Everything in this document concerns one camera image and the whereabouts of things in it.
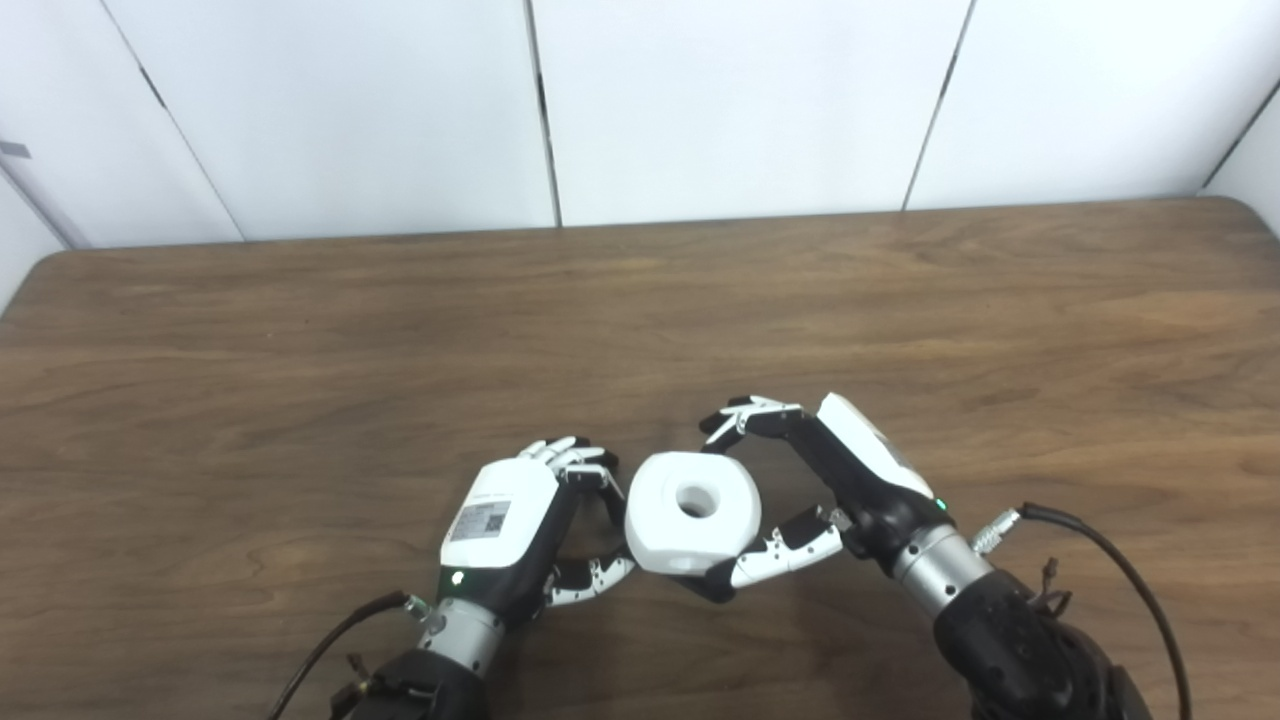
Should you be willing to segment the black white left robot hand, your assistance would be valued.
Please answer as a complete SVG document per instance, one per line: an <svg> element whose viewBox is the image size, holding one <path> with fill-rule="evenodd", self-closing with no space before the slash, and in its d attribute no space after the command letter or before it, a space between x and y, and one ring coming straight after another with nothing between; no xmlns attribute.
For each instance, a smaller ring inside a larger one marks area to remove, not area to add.
<svg viewBox="0 0 1280 720"><path fill-rule="evenodd" d="M625 542L594 559L561 556L582 500L622 530L618 459L589 439L540 439L476 475L440 547L436 598L479 606L513 630L545 609L605 593L637 566Z"/></svg>

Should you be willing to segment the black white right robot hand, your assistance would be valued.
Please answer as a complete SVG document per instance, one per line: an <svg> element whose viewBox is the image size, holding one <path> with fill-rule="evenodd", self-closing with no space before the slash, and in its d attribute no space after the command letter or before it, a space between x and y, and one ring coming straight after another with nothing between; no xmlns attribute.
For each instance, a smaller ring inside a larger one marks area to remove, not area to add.
<svg viewBox="0 0 1280 720"><path fill-rule="evenodd" d="M827 395L817 411L756 395L731 398L699 424L704 454L726 455L748 436L785 441L835 497L780 524L684 585L714 603L737 591L797 571L846 550L891 574L928 533L955 521L922 475L845 397Z"/></svg>

